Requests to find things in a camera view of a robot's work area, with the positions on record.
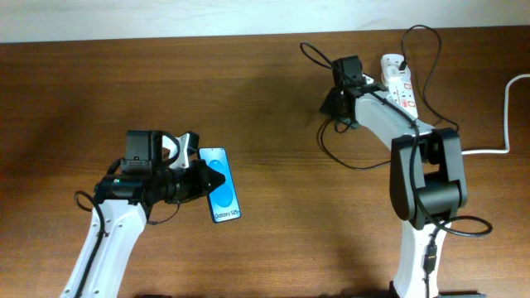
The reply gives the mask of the blue Galaxy smartphone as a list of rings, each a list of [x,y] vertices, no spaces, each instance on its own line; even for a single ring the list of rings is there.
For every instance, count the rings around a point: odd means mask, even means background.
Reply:
[[[200,159],[208,167],[224,176],[225,182],[208,195],[210,213],[215,224],[220,224],[242,215],[237,192],[229,165],[227,151],[223,147],[203,147],[199,151]]]

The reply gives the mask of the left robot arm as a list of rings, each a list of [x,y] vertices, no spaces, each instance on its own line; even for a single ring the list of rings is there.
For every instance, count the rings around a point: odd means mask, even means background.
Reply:
[[[199,137],[187,132],[129,131],[126,152],[108,168],[93,194],[78,190],[92,214],[88,235],[64,297],[115,297],[136,241],[158,202],[179,206],[209,195],[225,176],[202,159],[191,160]]]

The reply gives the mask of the white charger plug adapter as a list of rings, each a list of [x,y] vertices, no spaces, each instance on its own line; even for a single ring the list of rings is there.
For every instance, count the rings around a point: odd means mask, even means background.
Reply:
[[[385,86],[392,84],[410,84],[411,71],[408,67],[400,70],[398,65],[383,65],[382,66],[382,82]]]

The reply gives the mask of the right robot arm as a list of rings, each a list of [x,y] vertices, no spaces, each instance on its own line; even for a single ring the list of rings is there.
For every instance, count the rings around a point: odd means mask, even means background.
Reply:
[[[446,235],[468,199],[460,137],[418,118],[411,71],[402,55],[381,59],[382,79],[363,72],[356,55],[330,63],[335,85],[321,112],[348,127],[366,127],[390,150],[390,199],[402,221],[391,297],[437,297]]]

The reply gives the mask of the white power strip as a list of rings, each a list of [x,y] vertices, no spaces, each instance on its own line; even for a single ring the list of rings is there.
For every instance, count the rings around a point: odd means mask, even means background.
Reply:
[[[400,70],[404,70],[408,65],[404,62],[404,57],[399,54],[386,54],[381,59],[381,69],[383,65],[398,65]],[[386,86],[392,95],[393,101],[401,108],[412,115],[413,118],[418,118],[417,105],[412,87],[412,80],[410,84],[392,84]]]

